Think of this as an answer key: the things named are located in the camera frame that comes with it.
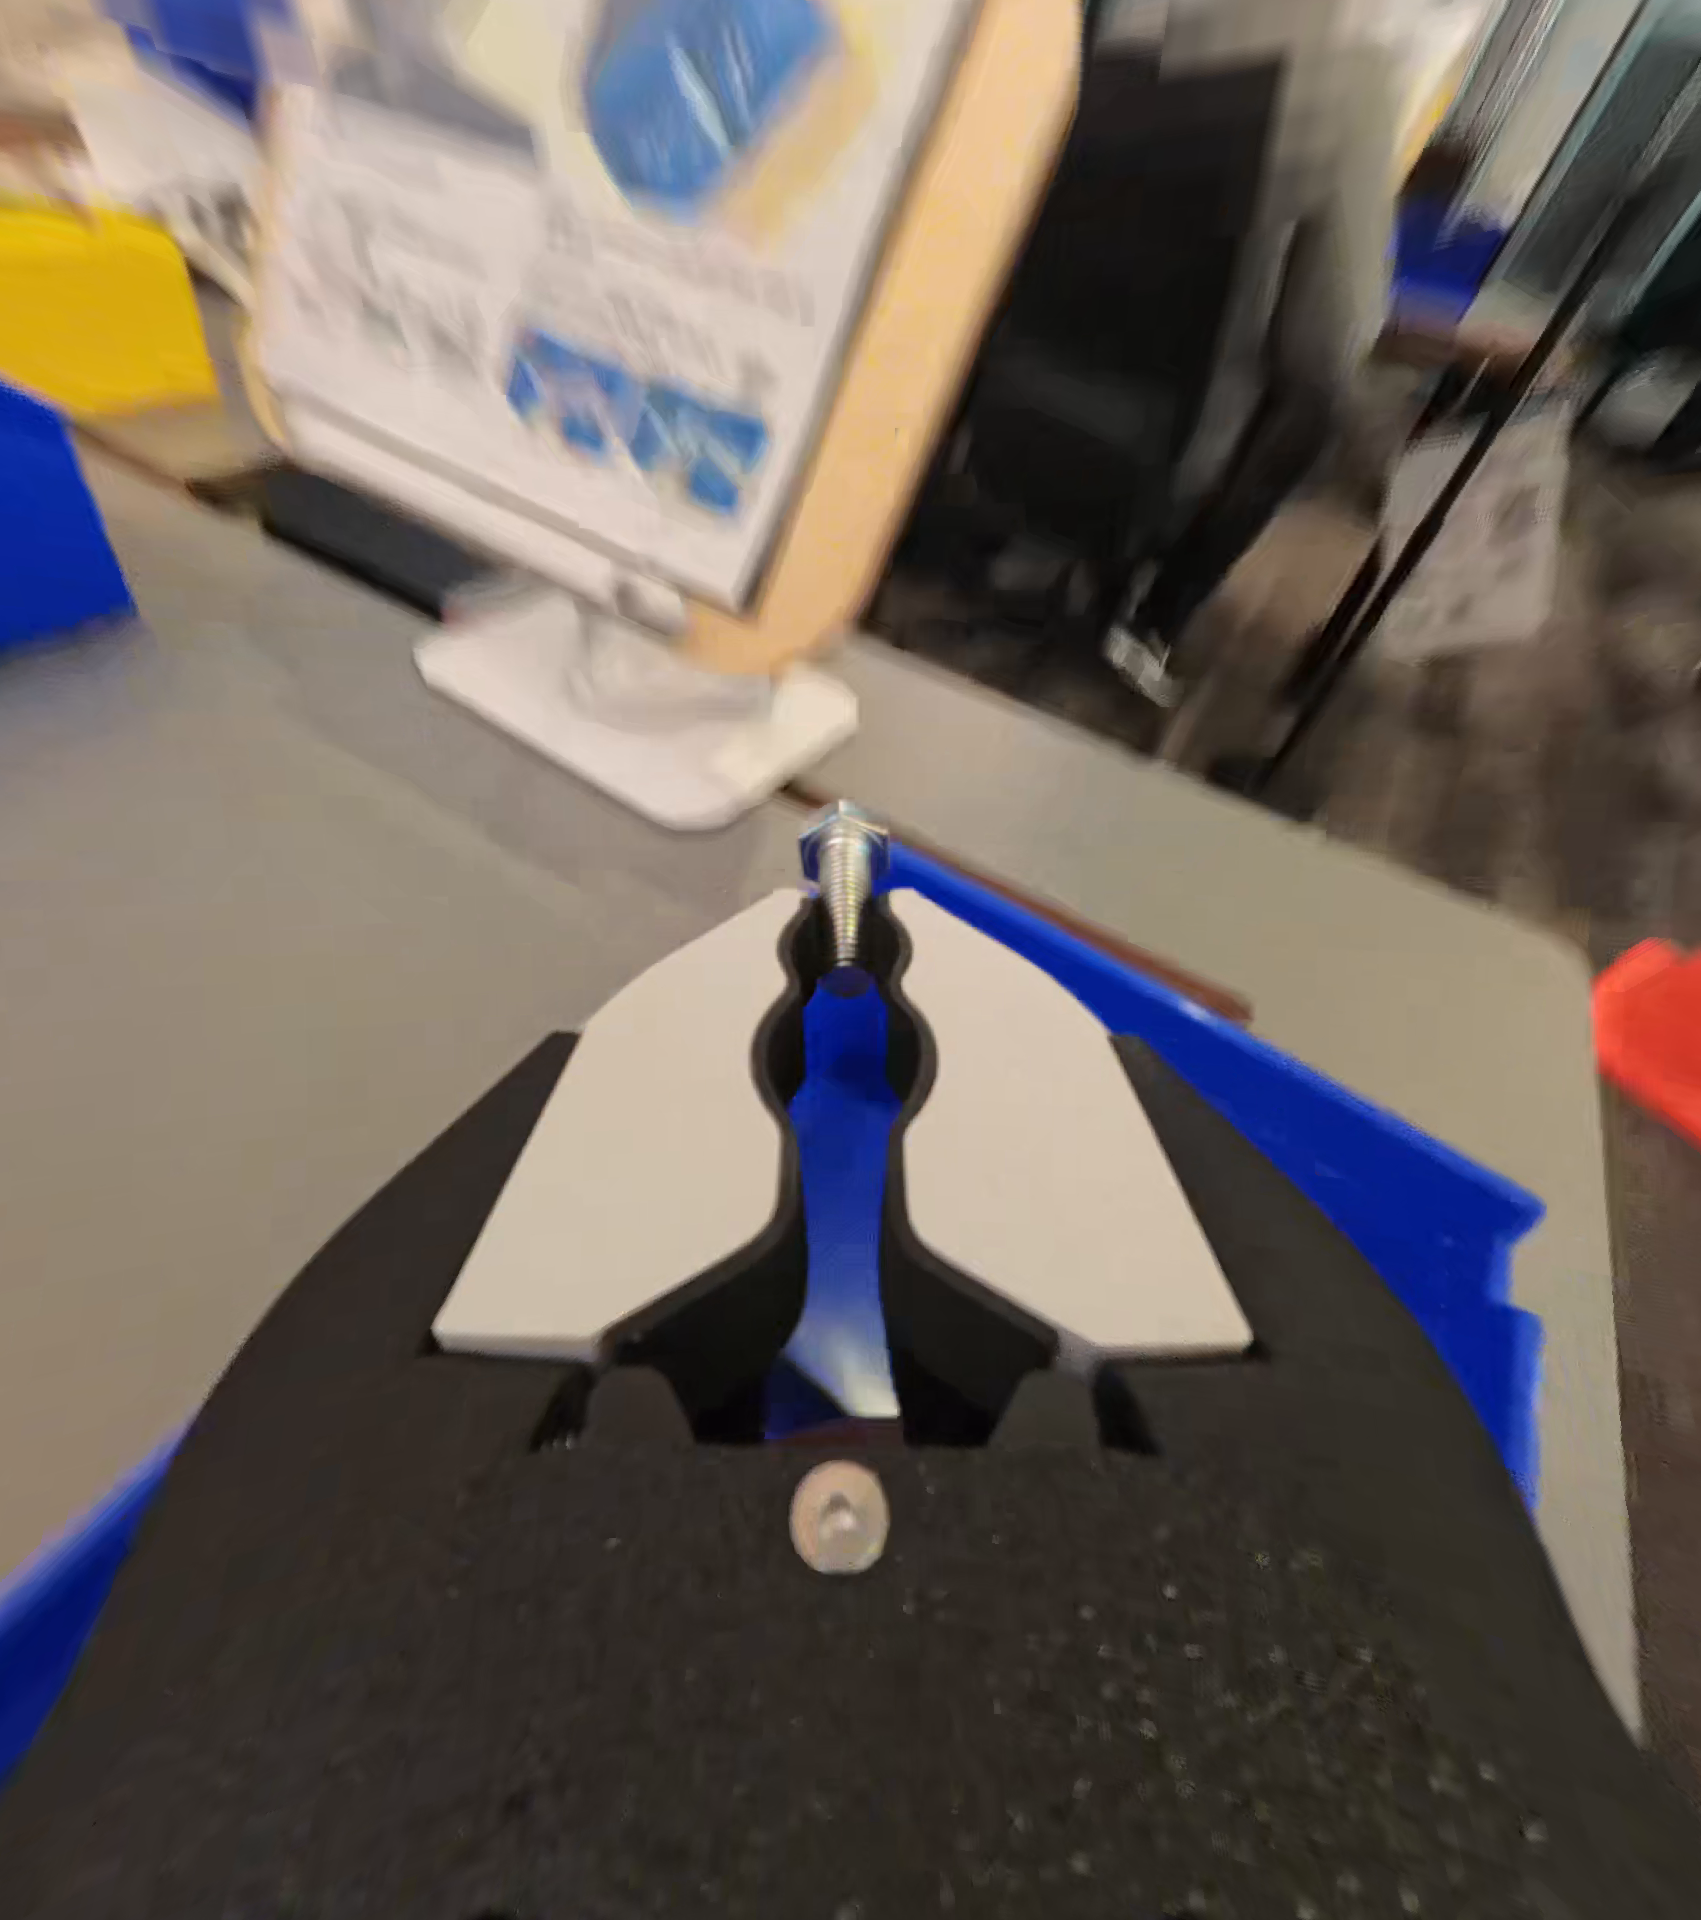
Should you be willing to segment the black table panel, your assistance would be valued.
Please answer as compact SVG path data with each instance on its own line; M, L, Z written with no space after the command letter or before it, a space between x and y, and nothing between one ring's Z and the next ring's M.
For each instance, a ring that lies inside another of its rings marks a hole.
M256 518L277 545L431 621L498 573L431 527L297 466L260 476Z

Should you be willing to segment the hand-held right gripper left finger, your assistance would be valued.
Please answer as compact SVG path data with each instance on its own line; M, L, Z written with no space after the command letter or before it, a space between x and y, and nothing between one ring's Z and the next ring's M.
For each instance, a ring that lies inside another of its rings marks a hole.
M439 1353L651 1371L699 1440L760 1440L808 1288L788 1116L808 911L778 888L588 1016L436 1311Z

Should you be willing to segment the black pole with paper sign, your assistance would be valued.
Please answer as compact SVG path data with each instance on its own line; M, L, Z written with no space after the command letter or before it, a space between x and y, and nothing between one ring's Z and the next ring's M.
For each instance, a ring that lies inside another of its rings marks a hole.
M1214 786L1266 804L1374 644L1428 661L1536 632L1570 470L1565 348L1651 199L1643 175L1530 340L1459 351L1413 424L1378 541L1278 684L1262 735L1213 765Z

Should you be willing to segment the steel hex bolt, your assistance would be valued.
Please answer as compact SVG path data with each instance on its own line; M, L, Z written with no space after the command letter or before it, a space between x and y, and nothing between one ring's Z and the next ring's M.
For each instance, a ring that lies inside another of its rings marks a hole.
M891 834L859 804L835 801L798 837L804 879L829 922L831 967L820 984L855 999L871 987L863 962L863 918L891 869Z

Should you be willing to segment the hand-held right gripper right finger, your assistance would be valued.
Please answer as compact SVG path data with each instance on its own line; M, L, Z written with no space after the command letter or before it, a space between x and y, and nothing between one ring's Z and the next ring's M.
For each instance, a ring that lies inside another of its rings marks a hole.
M1245 1306L1109 1026L905 886L877 908L888 1071L879 1299L911 1442L978 1447L1025 1381L1234 1364Z

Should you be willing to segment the yellow storage bin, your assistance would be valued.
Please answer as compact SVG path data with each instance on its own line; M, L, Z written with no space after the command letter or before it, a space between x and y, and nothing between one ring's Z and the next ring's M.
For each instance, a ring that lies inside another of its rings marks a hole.
M75 420L212 405L218 372L168 233L109 209L0 202L0 379Z

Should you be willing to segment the black office chair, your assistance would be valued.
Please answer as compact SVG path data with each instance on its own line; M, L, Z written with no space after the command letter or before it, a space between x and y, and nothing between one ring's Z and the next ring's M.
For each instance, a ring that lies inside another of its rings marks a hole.
M1293 58L1103 44L864 621L1013 683L1076 654L1166 703L1192 621L1322 451L1286 334L1310 223L1280 184Z

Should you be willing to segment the blue divided storage bin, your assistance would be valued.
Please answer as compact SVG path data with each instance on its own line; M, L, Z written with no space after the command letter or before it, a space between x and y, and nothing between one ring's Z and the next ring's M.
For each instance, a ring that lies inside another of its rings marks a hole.
M1548 1336L1512 1303L1512 1257L1545 1214L1533 1195L953 862L896 842L887 885L936 903L1053 977L1113 1035L1149 1044L1316 1205L1412 1311L1536 1513ZM187 1434L167 1436L0 1582L0 1787L67 1688Z

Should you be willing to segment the instruction board on white stand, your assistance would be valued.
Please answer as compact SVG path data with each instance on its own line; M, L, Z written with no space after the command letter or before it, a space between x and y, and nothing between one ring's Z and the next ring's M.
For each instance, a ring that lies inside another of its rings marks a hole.
M415 661L668 830L859 728L871 598L1075 117L1053 3L298 4L246 376L525 585Z

